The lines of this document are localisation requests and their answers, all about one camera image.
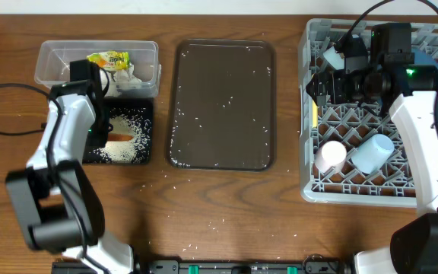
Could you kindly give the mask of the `light blue plastic cup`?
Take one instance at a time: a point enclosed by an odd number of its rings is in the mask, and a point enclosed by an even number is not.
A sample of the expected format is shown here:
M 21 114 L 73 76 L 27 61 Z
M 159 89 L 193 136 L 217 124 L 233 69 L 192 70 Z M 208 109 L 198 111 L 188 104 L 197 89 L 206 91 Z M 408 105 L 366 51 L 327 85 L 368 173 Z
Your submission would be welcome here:
M 386 163 L 394 150 L 395 146 L 388 136 L 375 134 L 357 148 L 351 161 L 360 172 L 371 174 Z

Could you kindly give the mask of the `white tissue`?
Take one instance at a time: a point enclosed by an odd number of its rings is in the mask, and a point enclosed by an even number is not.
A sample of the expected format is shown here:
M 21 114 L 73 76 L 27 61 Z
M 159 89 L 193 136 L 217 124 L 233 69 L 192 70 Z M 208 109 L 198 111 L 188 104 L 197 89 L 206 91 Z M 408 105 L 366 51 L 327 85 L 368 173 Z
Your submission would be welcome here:
M 100 70 L 100 79 L 105 97 L 135 97 L 136 90 L 142 80 L 134 75 L 135 67 L 131 63 L 128 68 L 115 72 Z

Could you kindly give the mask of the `orange carrot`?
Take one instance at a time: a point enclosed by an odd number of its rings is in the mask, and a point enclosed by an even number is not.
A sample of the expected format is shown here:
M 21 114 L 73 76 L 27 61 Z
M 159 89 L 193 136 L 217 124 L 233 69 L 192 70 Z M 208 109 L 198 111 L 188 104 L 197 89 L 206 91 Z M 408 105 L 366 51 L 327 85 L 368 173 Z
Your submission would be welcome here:
M 107 137 L 108 142 L 127 142 L 133 139 L 132 135 L 109 133 Z

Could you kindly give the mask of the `dark blue plate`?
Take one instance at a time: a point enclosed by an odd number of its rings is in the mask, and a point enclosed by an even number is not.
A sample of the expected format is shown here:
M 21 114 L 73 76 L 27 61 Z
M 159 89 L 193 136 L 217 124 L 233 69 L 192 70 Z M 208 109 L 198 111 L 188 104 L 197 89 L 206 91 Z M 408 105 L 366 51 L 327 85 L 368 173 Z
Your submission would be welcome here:
M 411 51 L 414 54 L 414 64 L 415 65 L 431 65 L 435 66 L 438 70 L 438 62 L 433 59 L 430 55 L 426 54 L 424 51 L 412 48 Z

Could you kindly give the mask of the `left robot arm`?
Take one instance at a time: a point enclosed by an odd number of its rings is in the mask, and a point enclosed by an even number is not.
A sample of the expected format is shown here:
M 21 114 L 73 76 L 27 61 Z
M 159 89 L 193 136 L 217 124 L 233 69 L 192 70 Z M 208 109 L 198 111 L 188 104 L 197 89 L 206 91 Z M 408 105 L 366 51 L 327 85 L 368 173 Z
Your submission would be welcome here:
M 97 273 L 132 273 L 132 248 L 106 230 L 102 204 L 82 167 L 89 139 L 107 140 L 102 85 L 58 84 L 48 100 L 36 151 L 5 181 L 26 245 L 80 260 Z

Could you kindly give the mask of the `yellow plastic spoon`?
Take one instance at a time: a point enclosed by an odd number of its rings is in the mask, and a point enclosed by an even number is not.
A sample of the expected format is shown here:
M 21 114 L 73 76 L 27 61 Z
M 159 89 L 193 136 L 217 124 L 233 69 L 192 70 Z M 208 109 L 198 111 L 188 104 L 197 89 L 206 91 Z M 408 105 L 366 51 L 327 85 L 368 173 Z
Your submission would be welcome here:
M 315 129 L 318 126 L 318 106 L 312 102 L 312 128 Z

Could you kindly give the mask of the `light blue bowl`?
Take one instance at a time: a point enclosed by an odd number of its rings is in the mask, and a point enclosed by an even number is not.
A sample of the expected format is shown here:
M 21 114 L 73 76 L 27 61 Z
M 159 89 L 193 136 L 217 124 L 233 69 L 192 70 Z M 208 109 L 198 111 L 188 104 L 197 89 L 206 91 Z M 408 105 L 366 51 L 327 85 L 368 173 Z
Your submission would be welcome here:
M 344 69 L 344 54 L 338 53 L 333 46 L 323 53 L 323 57 L 334 70 Z

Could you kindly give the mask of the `pink plastic cup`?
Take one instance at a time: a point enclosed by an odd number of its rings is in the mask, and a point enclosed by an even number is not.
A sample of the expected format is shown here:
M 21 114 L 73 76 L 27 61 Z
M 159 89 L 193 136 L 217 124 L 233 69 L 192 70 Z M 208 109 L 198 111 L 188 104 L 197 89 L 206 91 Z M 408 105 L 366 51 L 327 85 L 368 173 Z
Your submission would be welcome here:
M 347 157 L 345 146 L 338 141 L 328 141 L 320 147 L 314 159 L 319 172 L 325 173 L 331 169 L 341 171 Z

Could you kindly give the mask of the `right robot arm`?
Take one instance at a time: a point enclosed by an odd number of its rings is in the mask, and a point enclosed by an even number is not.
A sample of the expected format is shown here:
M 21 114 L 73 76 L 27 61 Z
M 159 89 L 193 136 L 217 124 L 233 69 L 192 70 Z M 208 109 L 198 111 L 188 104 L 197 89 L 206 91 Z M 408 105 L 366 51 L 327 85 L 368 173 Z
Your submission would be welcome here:
M 355 273 L 438 273 L 438 69 L 385 66 L 315 74 L 306 92 L 319 106 L 380 99 L 405 147 L 416 186 L 418 217 L 388 247 L 359 252 Z

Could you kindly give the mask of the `yellow green snack wrapper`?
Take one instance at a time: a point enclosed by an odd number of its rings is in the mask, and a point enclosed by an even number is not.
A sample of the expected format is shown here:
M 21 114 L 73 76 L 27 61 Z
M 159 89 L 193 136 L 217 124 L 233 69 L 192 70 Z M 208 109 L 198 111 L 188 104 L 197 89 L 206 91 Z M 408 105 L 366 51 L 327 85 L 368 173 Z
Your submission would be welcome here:
M 130 66 L 129 53 L 114 50 L 92 53 L 87 56 L 87 60 L 110 72 L 124 70 Z

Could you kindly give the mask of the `white rice grains pile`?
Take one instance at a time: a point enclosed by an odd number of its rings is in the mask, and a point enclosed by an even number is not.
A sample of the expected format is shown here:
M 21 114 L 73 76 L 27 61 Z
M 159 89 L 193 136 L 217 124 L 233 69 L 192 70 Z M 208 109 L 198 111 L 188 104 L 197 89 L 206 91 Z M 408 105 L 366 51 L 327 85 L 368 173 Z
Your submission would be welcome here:
M 146 164 L 151 157 L 152 115 L 144 110 L 115 109 L 110 118 L 112 133 L 132 135 L 127 142 L 108 142 L 103 148 L 87 151 L 89 164 Z

